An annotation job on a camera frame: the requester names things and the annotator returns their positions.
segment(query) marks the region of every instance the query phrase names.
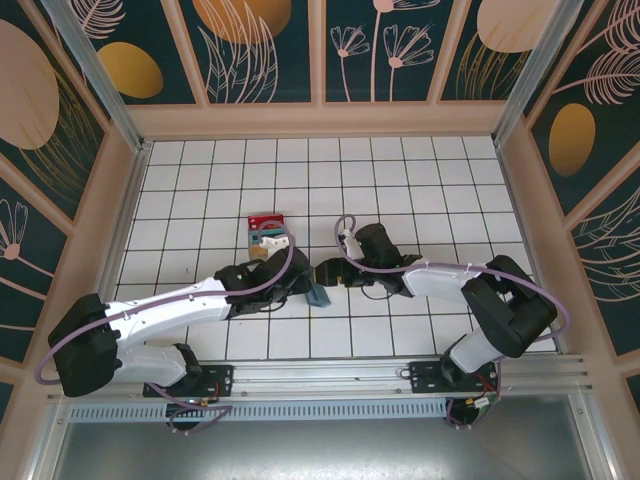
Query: metal plate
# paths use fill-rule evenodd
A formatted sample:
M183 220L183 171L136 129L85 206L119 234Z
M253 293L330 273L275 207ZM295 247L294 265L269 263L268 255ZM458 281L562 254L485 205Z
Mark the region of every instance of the metal plate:
M233 386L232 365L201 365L202 375L195 384L188 398L212 397L218 390L218 397L230 397ZM147 398L158 398L159 395L145 384L142 395Z
M498 377L495 372L495 365L488 363L487 365L483 365L476 374L482 375L489 385L497 389ZM476 374L468 375L460 382L459 388L453 388L440 373L440 362L438 360L412 362L409 364L409 380L413 393L482 393L484 391L484 385L476 377Z

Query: grid lines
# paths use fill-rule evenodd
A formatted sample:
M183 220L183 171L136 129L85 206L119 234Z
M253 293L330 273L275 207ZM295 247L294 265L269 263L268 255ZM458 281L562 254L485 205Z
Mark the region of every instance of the grid lines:
M386 222L403 254L485 263L506 252L531 274L489 142L459 136L156 142L116 300L171 291L247 261L247 215L276 208L293 213L285 213L285 222L312 265L338 255L332 225L340 212L353 213L358 227ZM443 299L377 302L344 287L328 293L327 309L292 297L278 312L204 323L150 343L186 341L202 361L430 355L477 325L465 305ZM367 294L385 296L379 286ZM541 342L532 350L554 349Z

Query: flower illustration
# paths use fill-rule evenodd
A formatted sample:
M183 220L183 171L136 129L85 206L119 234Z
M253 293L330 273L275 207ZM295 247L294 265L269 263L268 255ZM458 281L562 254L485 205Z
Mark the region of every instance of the flower illustration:
M347 27L344 32L340 27L333 27L331 29L331 40L333 46L336 47L338 56L340 57L340 66L342 68L342 83L344 85L344 93L347 96L347 102L351 101L349 95L349 87L347 86L347 75L344 70L344 59L347 57L354 57L367 53L370 48L369 44L365 43L366 37L362 32L362 26Z
M16 202L12 215L9 202L4 198L0 200L0 258L15 260L20 256L28 216L29 210L20 202Z
M398 26L384 29L384 48L391 67L391 81L389 85L389 101L393 102L393 80L396 69L411 67L433 61L433 50L427 50L431 44L429 27L407 27L398 37Z
M402 10L420 10L422 8L435 7L439 3L440 0L373 0L373 6L378 13L376 15L376 23L373 28L373 54L371 55L370 73L372 102L376 101L376 54L378 52L378 31L380 29L380 17L382 14Z
M389 13L394 10L419 10L435 7L439 3L440 0L373 0L373 6L380 13Z
M0 260L18 260L37 272L47 275L48 277L53 277L53 273L47 272L20 256L20 246L27 228L28 217L29 209L20 202L16 202L15 209L12 212L9 202L4 198L0 200ZM12 282L7 278L0 277L0 283L39 300L44 301L46 298L45 295ZM11 328L13 330L22 329L18 327L8 327L6 325L0 325L0 328Z

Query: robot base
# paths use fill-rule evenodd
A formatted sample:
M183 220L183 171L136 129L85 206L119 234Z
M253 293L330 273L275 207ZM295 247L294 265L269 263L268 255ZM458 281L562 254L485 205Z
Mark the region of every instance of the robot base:
M231 365L201 365L202 374L193 387L189 390L188 395L172 395L171 389L167 389L167 393L172 396L189 397L189 398L206 398L206 397L230 397L231 387L233 386L233 366ZM157 398L155 390L145 384L142 390L142 396L147 398Z
M455 387L442 375L440 360L411 362L408 370L407 380L411 382L413 393L482 393L484 384L476 375L481 375L494 390L498 388L496 366L493 362L483 365L475 373L464 375Z

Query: floral wallpaper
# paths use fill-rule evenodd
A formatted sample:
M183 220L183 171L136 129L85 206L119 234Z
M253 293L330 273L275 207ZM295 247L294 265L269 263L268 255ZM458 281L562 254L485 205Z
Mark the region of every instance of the floral wallpaper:
M68 3L124 103L195 103L159 0L69 0ZM38 5L52 25L40 0ZM52 27L64 46L59 32Z
M104 131L17 2L0 45L0 154L73 219Z
M471 0L441 100L506 100L557 0Z
M545 88L545 86L547 84L547 80L549 79L551 74L556 70L558 64L560 63L560 60L562 60L562 57L564 56L565 52L567 51L567 47L569 47L569 44L573 41L573 37L575 36L576 32L578 31L578 29L582 25L582 22L584 21L585 17L587 16L587 13L589 13L589 11L591 10L591 7L593 7L593 3L594 2L595 2L595 0L584 0L584 3L580 7L580 12L578 13L578 16L576 17L576 20L570 26L569 33L567 34L567 36L565 37L564 41L562 42L562 45L560 46L560 49L558 50L558 53L556 53L555 58L553 59L551 64L547 67L547 70L546 70L544 76L542 77L542 79L540 80L540 83L538 84L538 87L533 92L533 95L531 95L531 98L527 102L527 105L524 108L525 117L529 116L529 113L531 112L531 109L534 107L534 105L538 101L538 98L540 97L540 94L542 93L542 90Z
M328 0L326 101L425 101L451 7L451 0Z
M0 357L24 360L66 240L0 179Z
M638 1L611 1L531 128L565 214L640 141L638 87Z
M180 0L212 104L311 101L307 0Z
M572 235L616 354L640 349L640 169Z

